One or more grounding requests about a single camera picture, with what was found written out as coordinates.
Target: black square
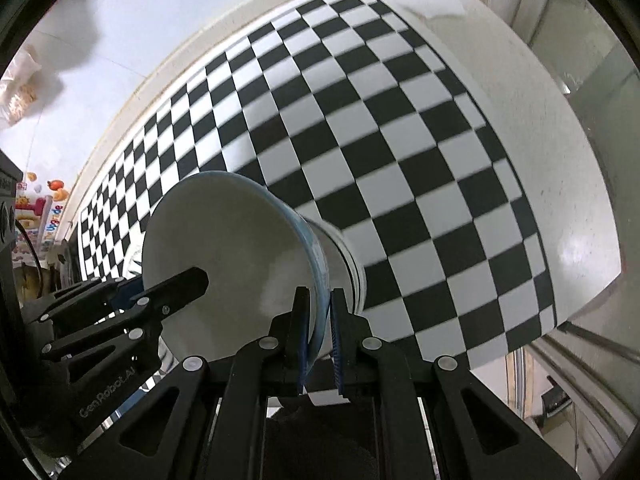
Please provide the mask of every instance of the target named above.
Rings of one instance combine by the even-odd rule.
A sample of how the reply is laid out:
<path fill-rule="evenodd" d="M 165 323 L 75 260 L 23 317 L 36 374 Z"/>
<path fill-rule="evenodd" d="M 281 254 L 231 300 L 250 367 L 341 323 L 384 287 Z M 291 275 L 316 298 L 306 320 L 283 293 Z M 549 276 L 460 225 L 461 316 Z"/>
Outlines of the black square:
<path fill-rule="evenodd" d="M 429 71 L 429 67 L 415 52 L 389 59 L 385 61 L 385 66 L 399 83 Z"/>
<path fill-rule="evenodd" d="M 348 79 L 342 79 L 322 89 L 314 94 L 314 97 L 325 116 L 360 100 L 360 96 Z"/>
<path fill-rule="evenodd" d="M 354 27 L 353 30 L 355 30 L 364 41 L 373 40 L 373 38 L 378 38 L 379 36 L 384 36 L 394 31 L 382 18 L 358 25 Z"/>
<path fill-rule="evenodd" d="M 439 325 L 458 315 L 447 282 L 424 288 L 403 299 L 414 332 Z"/>
<path fill-rule="evenodd" d="M 266 25 L 263 25 L 262 27 L 260 27 L 258 30 L 254 30 L 251 34 L 249 34 L 247 38 L 251 43 L 255 43 L 260 38 L 265 37 L 267 34 L 272 32 L 273 30 L 275 30 L 275 28 L 273 28 L 273 25 L 271 23 L 267 23 Z"/>
<path fill-rule="evenodd" d="M 175 162 L 175 150 L 174 146 L 169 146 L 166 151 L 160 155 L 160 173 L 165 171 L 169 166 Z"/>
<path fill-rule="evenodd" d="M 282 110 L 310 93 L 311 90 L 306 84 L 305 78 L 301 75 L 271 91 L 273 100 L 276 101 L 276 106 L 279 110 Z"/>
<path fill-rule="evenodd" d="M 256 155 L 289 136 L 279 114 L 250 131 L 249 135 Z"/>
<path fill-rule="evenodd" d="M 216 59 L 214 59 L 207 65 L 205 72 L 207 73 L 207 75 L 209 75 L 211 72 L 217 69 L 220 65 L 222 65 L 225 61 L 226 61 L 226 52 L 223 52 Z"/>
<path fill-rule="evenodd" d="M 438 148 L 416 153 L 398 164 L 414 196 L 423 195 L 454 180 Z"/>
<path fill-rule="evenodd" d="M 292 208 L 297 208 L 313 199 L 302 168 L 274 182 L 268 186 L 268 189 Z"/>
<path fill-rule="evenodd" d="M 433 245 L 447 277 L 486 260 L 482 242 L 473 223 L 434 238 Z"/>
<path fill-rule="evenodd" d="M 200 171 L 226 171 L 225 159 L 222 153 L 218 153 L 213 158 L 210 158 L 201 167 Z"/>
<path fill-rule="evenodd" d="M 149 206 L 153 206 L 162 198 L 162 184 L 160 179 L 156 180 L 149 188 Z"/>
<path fill-rule="evenodd" d="M 232 140 L 241 136 L 247 131 L 246 120 L 244 114 L 240 110 L 234 117 L 218 128 L 218 137 L 222 147 L 228 145 Z"/>
<path fill-rule="evenodd" d="M 211 92 L 211 104 L 213 106 L 217 105 L 222 99 L 231 94 L 236 90 L 236 85 L 234 85 L 233 78 L 229 78 L 226 81 L 223 81 L 218 86 L 216 86 Z"/>
<path fill-rule="evenodd" d="M 524 195 L 511 202 L 511 209 L 513 209 L 513 214 L 516 217 L 523 239 L 529 238 L 538 231 L 529 200 Z"/>
<path fill-rule="evenodd" d="M 355 178 L 378 170 L 396 160 L 385 137 L 378 130 L 343 146 L 342 154 Z"/>
<path fill-rule="evenodd" d="M 235 58 L 229 60 L 229 68 L 231 69 L 231 72 L 235 72 L 240 67 L 246 65 L 254 57 L 255 57 L 254 50 L 251 47 L 249 47 L 246 50 L 243 50 Z"/>
<path fill-rule="evenodd" d="M 364 309 L 400 298 L 400 288 L 388 260 L 364 268 L 367 277 L 367 297 Z"/>
<path fill-rule="evenodd" d="M 262 174 L 262 169 L 260 168 L 260 163 L 257 158 L 254 158 L 254 160 L 249 162 L 247 165 L 236 170 L 235 173 L 250 178 L 254 182 L 264 186 L 264 175 Z"/>
<path fill-rule="evenodd" d="M 276 48 L 268 51 L 264 56 L 258 58 L 258 63 L 260 64 L 260 68 L 264 72 L 269 67 L 275 65 L 279 61 L 282 61 L 286 57 L 289 57 L 290 53 L 287 50 L 287 47 L 284 45 L 278 45 Z"/>
<path fill-rule="evenodd" d="M 416 246 L 430 238 L 420 210 L 410 202 L 373 219 L 387 256 Z"/>
<path fill-rule="evenodd" d="M 334 133 L 325 120 L 291 137 L 291 143 L 300 164 L 304 164 L 338 145 Z"/>
<path fill-rule="evenodd" d="M 309 68 L 310 66 L 320 63 L 323 59 L 331 57 L 331 54 L 326 49 L 323 43 L 316 43 L 314 46 L 303 50 L 299 54 L 293 57 L 293 61 L 300 70 Z"/>
<path fill-rule="evenodd" d="M 238 99 L 240 99 L 240 104 L 244 107 L 268 91 L 269 85 L 267 85 L 267 80 L 263 75 L 260 75 L 260 77 L 251 81 L 247 86 L 238 90 Z"/>
<path fill-rule="evenodd" d="M 455 97 L 456 95 L 466 92 L 465 86 L 460 82 L 460 79 L 451 71 L 447 66 L 444 70 L 438 70 L 436 75 L 442 82 L 442 84 L 449 90 L 449 93 Z"/>
<path fill-rule="evenodd" d="M 198 157 L 196 156 L 196 149 L 191 148 L 182 158 L 178 161 L 178 178 L 183 179 L 191 171 L 198 167 Z"/>
<path fill-rule="evenodd" d="M 207 135 L 211 130 L 216 127 L 216 119 L 213 116 L 213 111 L 208 112 L 203 118 L 201 118 L 192 127 L 193 140 L 198 142 L 202 137 Z"/>
<path fill-rule="evenodd" d="M 506 158 L 507 153 L 504 151 L 500 139 L 498 139 L 498 136 L 495 134 L 494 129 L 491 126 L 487 124 L 482 128 L 478 128 L 476 130 L 476 134 L 492 162 L 497 162 L 502 158 Z"/>
<path fill-rule="evenodd" d="M 314 32 L 318 35 L 318 37 L 322 40 L 335 34 L 336 32 L 340 32 L 345 28 L 349 28 L 347 22 L 345 22 L 340 16 L 336 16 L 335 18 L 331 18 L 326 22 L 320 23 L 314 27 Z"/>
<path fill-rule="evenodd" d="M 427 42 L 424 41 L 424 38 L 412 28 L 403 30 L 402 32 L 400 32 L 400 36 L 402 36 L 406 40 L 406 42 L 413 48 L 418 48 L 427 44 Z"/>
<path fill-rule="evenodd" d="M 524 245 L 518 244 L 489 260 L 498 296 L 531 279 L 531 268 Z"/>
<path fill-rule="evenodd" d="M 306 4 L 300 5 L 296 10 L 302 16 L 303 14 L 311 12 L 312 10 L 315 10 L 318 7 L 322 7 L 324 5 L 326 5 L 326 3 L 324 3 L 324 1 L 322 1 L 322 0 L 311 0 L 310 2 L 307 2 Z"/>
<path fill-rule="evenodd" d="M 465 346 L 473 348 L 504 333 L 498 300 L 490 301 L 458 318 Z"/>
<path fill-rule="evenodd" d="M 367 45 L 362 45 L 340 54 L 335 60 L 347 74 L 379 61 L 378 57 Z"/>
<path fill-rule="evenodd" d="M 286 40 L 291 36 L 295 36 L 297 33 L 309 28 L 307 22 L 302 18 L 298 18 L 295 22 L 291 22 L 288 25 L 278 29 L 278 34 L 282 40 Z"/>
<path fill-rule="evenodd" d="M 549 305 L 554 304 L 554 289 L 551 285 L 549 271 L 545 270 L 533 279 L 536 287 L 536 297 L 538 298 L 538 309 L 545 310 Z"/>
<path fill-rule="evenodd" d="M 361 5 L 363 5 L 363 3 L 360 0 L 340 0 L 339 2 L 331 4 L 331 7 L 335 12 L 340 14 L 345 10 L 355 9 Z"/>
<path fill-rule="evenodd" d="M 534 316 L 507 332 L 507 348 L 509 352 L 513 352 L 521 346 L 535 341 L 541 335 L 540 318 Z"/>
<path fill-rule="evenodd" d="M 455 101 L 446 101 L 420 113 L 437 142 L 471 129 Z"/>
<path fill-rule="evenodd" d="M 378 126 L 415 112 L 414 106 L 398 86 L 380 92 L 364 102 Z"/>
<path fill-rule="evenodd" d="M 355 182 L 322 197 L 316 203 L 320 216 L 338 229 L 346 229 L 369 218 L 369 210 Z"/>
<path fill-rule="evenodd" d="M 494 168 L 487 168 L 458 181 L 473 218 L 508 202 Z"/>

